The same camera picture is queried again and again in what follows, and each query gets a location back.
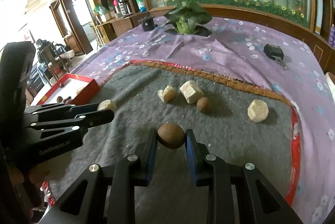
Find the leafy green vegetable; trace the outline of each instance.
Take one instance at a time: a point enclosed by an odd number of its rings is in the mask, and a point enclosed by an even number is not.
[[[169,20],[166,24],[174,26],[173,29],[166,30],[168,33],[178,33],[180,35],[198,34],[203,36],[211,34],[207,28],[198,24],[210,22],[212,16],[197,3],[182,3],[181,6],[175,7],[164,16]]]

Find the gray felt mat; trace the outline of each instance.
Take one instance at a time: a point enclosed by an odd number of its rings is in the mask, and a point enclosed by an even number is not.
[[[214,105],[206,116],[188,105],[180,92],[169,104],[160,101],[159,89],[178,89],[194,80]],[[147,66],[128,66],[107,82],[92,102],[111,99],[119,109],[114,120],[89,130],[84,145],[51,160],[48,178],[58,198],[90,164],[106,166],[134,152],[150,128],[172,122],[193,129],[198,142],[226,162],[254,163],[285,196],[291,171],[291,114],[284,103],[234,90],[209,79],[180,75]],[[256,124],[247,116],[253,99],[264,100],[268,118]],[[148,188],[135,189],[136,223],[206,223],[207,188],[195,187],[190,178],[185,146],[169,150],[158,146],[153,180]]]

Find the purple floral tablecloth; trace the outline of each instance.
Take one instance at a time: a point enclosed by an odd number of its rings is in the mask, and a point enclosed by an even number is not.
[[[72,73],[103,85],[131,60],[156,60],[203,69],[282,93],[300,116],[300,179],[293,209],[305,224],[322,223],[335,204],[335,106],[326,78],[309,47],[271,28],[234,19],[213,18],[205,26],[213,34],[175,35],[159,26],[143,32],[138,26],[111,41]],[[284,65],[270,60],[265,44],[284,52]]]

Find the brown round fruit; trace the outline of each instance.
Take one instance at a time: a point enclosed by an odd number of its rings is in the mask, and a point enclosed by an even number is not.
[[[185,142],[185,133],[177,124],[166,123],[158,129],[158,141],[167,148],[180,148]]]
[[[212,104],[207,97],[202,97],[197,102],[198,111],[209,114],[212,111]]]
[[[63,101],[63,98],[61,96],[57,97],[57,103],[61,103]]]

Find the metal screw head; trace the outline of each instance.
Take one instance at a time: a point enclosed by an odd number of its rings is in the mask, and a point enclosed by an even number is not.
[[[133,161],[136,161],[138,159],[138,156],[135,155],[135,154],[131,154],[128,156],[127,158],[129,161],[133,162]]]
[[[213,154],[208,154],[206,155],[206,160],[208,161],[215,161],[216,160],[216,156]]]
[[[254,170],[254,169],[255,169],[255,166],[254,166],[252,163],[246,163],[245,167],[246,167],[248,170]]]
[[[97,164],[93,164],[88,168],[91,172],[95,172],[99,169],[99,166]]]

